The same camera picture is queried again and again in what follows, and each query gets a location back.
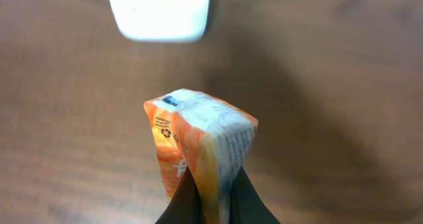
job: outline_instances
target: snack wrapper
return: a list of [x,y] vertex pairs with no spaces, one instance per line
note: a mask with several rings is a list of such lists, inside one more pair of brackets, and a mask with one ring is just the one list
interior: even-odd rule
[[208,94],[180,89],[147,101],[165,191],[188,166],[207,224],[229,223],[229,191],[256,133],[257,119]]

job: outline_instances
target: white object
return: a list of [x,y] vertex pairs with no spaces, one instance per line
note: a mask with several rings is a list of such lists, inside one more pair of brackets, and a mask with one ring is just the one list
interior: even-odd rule
[[192,42],[206,29],[210,0],[110,0],[120,32],[129,39]]

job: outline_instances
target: black object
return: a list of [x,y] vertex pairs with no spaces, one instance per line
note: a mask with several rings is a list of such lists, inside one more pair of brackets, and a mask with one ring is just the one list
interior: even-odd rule
[[180,180],[173,198],[156,224],[201,224],[201,202],[189,168]]
[[[280,224],[263,204],[247,174],[241,167],[230,193],[230,224]],[[198,189],[186,169],[176,192],[156,224],[201,224],[201,203]]]

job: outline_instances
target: wooden table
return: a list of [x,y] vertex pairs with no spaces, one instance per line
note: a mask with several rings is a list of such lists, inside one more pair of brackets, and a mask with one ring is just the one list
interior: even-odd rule
[[108,0],[0,0],[0,223],[153,223],[143,102],[256,116],[245,169],[283,223],[423,223],[423,1],[212,0],[193,44],[129,41]]

